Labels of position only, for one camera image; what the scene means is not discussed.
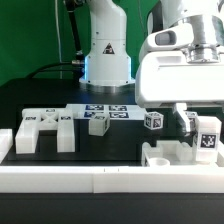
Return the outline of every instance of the black table surface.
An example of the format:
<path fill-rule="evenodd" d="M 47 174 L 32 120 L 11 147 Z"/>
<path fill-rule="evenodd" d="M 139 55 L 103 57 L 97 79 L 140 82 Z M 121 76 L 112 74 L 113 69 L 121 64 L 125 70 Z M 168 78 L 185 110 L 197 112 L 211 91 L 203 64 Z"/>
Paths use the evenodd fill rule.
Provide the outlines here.
<path fill-rule="evenodd" d="M 72 80 L 15 79 L 0 87 L 0 128 L 16 132 L 24 108 L 65 107 L 68 103 L 135 105 L 135 100 L 133 91 L 90 93 L 78 89 Z M 165 115 L 160 131 L 146 129 L 143 121 L 112 121 L 109 131 L 100 138 L 88 136 L 88 120 L 76 120 L 79 140 L 72 156 L 58 156 L 48 146 L 55 144 L 55 136 L 41 134 L 32 162 L 29 157 L 16 156 L 12 148 L 2 165 L 52 165 L 55 162 L 51 161 L 59 161 L 57 165 L 138 166 L 144 141 L 152 146 L 157 140 L 192 141 L 192 137 L 183 135 L 171 109 L 157 111 Z M 221 108 L 196 111 L 223 120 Z M 223 208 L 223 194 L 0 194 L 0 223 L 220 224 Z"/>

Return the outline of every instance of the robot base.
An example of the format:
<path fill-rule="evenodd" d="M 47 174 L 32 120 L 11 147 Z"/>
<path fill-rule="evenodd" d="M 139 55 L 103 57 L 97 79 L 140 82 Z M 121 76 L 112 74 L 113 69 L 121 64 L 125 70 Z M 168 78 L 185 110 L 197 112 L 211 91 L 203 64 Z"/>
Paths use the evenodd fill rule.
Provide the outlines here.
<path fill-rule="evenodd" d="M 131 83 L 128 83 L 126 85 L 101 86 L 101 85 L 90 84 L 90 83 L 83 82 L 80 80 L 80 88 L 89 90 L 92 92 L 98 92 L 98 93 L 121 93 L 121 92 L 134 90 L 135 81 L 133 80 Z"/>

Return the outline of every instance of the white foam block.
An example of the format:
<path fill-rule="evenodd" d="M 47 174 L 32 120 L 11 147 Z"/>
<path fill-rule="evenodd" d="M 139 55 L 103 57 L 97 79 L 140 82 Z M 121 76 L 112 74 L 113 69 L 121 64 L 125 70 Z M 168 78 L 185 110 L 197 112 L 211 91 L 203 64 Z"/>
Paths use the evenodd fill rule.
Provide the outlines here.
<path fill-rule="evenodd" d="M 39 135 L 39 112 L 27 112 L 16 135 L 16 153 L 35 153 Z"/>
<path fill-rule="evenodd" d="M 176 140 L 157 141 L 156 146 L 161 148 L 165 154 L 176 154 L 177 148 L 180 146 L 180 142 Z"/>
<path fill-rule="evenodd" d="M 180 143 L 179 147 L 176 148 L 176 156 L 180 161 L 192 161 L 192 147 L 186 142 Z"/>
<path fill-rule="evenodd" d="M 193 138 L 193 157 L 198 162 L 217 162 L 221 121 L 216 117 L 196 117 L 197 134 Z"/>
<path fill-rule="evenodd" d="M 0 163 L 5 158 L 6 154 L 10 150 L 13 144 L 12 130 L 1 129 L 0 130 Z"/>
<path fill-rule="evenodd" d="M 110 127 L 109 114 L 96 114 L 89 120 L 89 134 L 103 136 Z"/>
<path fill-rule="evenodd" d="M 57 151 L 75 151 L 75 132 L 73 123 L 73 113 L 71 110 L 59 112 L 58 132 L 57 132 Z"/>
<path fill-rule="evenodd" d="M 163 152 L 161 148 L 152 148 L 149 143 L 144 142 L 142 144 L 142 166 L 149 166 L 149 159 L 155 157 L 163 157 Z"/>

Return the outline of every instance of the white block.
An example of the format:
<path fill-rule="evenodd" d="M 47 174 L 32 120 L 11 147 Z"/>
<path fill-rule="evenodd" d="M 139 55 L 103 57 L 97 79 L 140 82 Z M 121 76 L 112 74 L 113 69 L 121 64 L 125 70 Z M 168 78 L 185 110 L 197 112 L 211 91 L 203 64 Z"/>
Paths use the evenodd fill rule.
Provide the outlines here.
<path fill-rule="evenodd" d="M 41 116 L 39 112 L 27 112 L 24 115 L 16 135 L 17 154 L 35 153 L 40 121 Z"/>
<path fill-rule="evenodd" d="M 217 117 L 198 116 L 195 119 L 197 132 L 220 133 L 222 123 Z"/>
<path fill-rule="evenodd" d="M 192 161 L 192 147 L 190 147 L 186 142 L 180 144 L 176 148 L 176 156 L 180 161 Z"/>
<path fill-rule="evenodd" d="M 11 129 L 0 129 L 0 163 L 13 145 Z"/>
<path fill-rule="evenodd" d="M 221 121 L 216 117 L 197 117 L 193 156 L 198 162 L 217 162 Z"/>
<path fill-rule="evenodd" d="M 223 143 L 221 141 L 219 141 L 219 144 L 218 144 L 217 165 L 219 167 L 224 167 L 224 145 L 223 145 Z"/>
<path fill-rule="evenodd" d="M 57 132 L 57 151 L 75 151 L 75 132 L 73 123 L 73 113 L 71 110 L 59 112 L 58 132 Z"/>
<path fill-rule="evenodd" d="M 149 166 L 149 159 L 155 157 L 163 157 L 163 152 L 161 148 L 159 147 L 152 148 L 149 143 L 144 142 L 142 144 L 142 158 L 141 158 L 142 166 Z"/>
<path fill-rule="evenodd" d="M 164 154 L 175 155 L 177 148 L 180 147 L 179 141 L 157 141 L 156 146 L 161 148 Z"/>
<path fill-rule="evenodd" d="M 150 130 L 163 128 L 163 115 L 158 112 L 149 112 L 145 114 L 144 126 Z"/>
<path fill-rule="evenodd" d="M 89 120 L 89 135 L 103 136 L 109 127 L 109 114 L 96 114 Z"/>

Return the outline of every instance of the cable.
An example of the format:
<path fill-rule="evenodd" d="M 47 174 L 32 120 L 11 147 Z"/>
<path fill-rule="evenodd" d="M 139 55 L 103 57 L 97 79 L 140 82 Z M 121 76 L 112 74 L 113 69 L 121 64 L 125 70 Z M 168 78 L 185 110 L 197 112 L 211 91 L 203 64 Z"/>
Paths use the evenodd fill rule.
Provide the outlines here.
<path fill-rule="evenodd" d="M 74 40 L 74 45 L 76 49 L 76 59 L 77 60 L 84 60 L 84 55 L 83 51 L 81 48 L 81 43 L 80 43 L 80 38 L 79 38 L 79 33 L 78 33 L 78 27 L 77 27 L 77 22 L 76 22 L 76 17 L 75 17 L 75 9 L 79 7 L 79 5 L 82 5 L 83 1 L 76 1 L 74 0 L 64 0 L 65 7 L 67 9 L 68 15 L 69 15 L 69 20 L 72 28 L 72 35 L 73 35 L 73 40 Z"/>
<path fill-rule="evenodd" d="M 55 0 L 55 21 L 56 21 L 56 30 L 57 30 L 57 39 L 58 39 L 58 53 L 59 61 L 62 63 L 62 47 L 61 47 L 61 35 L 59 27 L 59 16 L 58 16 L 58 0 Z M 63 78 L 63 72 L 60 72 L 60 79 Z"/>
<path fill-rule="evenodd" d="M 141 23 L 142 32 L 143 32 L 144 38 L 146 38 L 147 32 L 145 31 L 144 22 L 143 22 L 143 18 L 142 18 L 141 1 L 137 0 L 137 2 L 138 2 L 138 15 L 139 15 L 140 23 Z"/>
<path fill-rule="evenodd" d="M 53 67 L 58 67 L 58 66 L 62 66 L 62 65 L 72 65 L 72 62 L 59 62 L 59 63 L 45 65 L 45 66 L 43 66 L 41 68 L 38 68 L 34 72 L 31 72 L 30 74 L 28 74 L 26 76 L 26 79 L 32 79 L 37 73 L 39 73 L 41 71 L 44 71 L 45 69 L 53 68 Z"/>

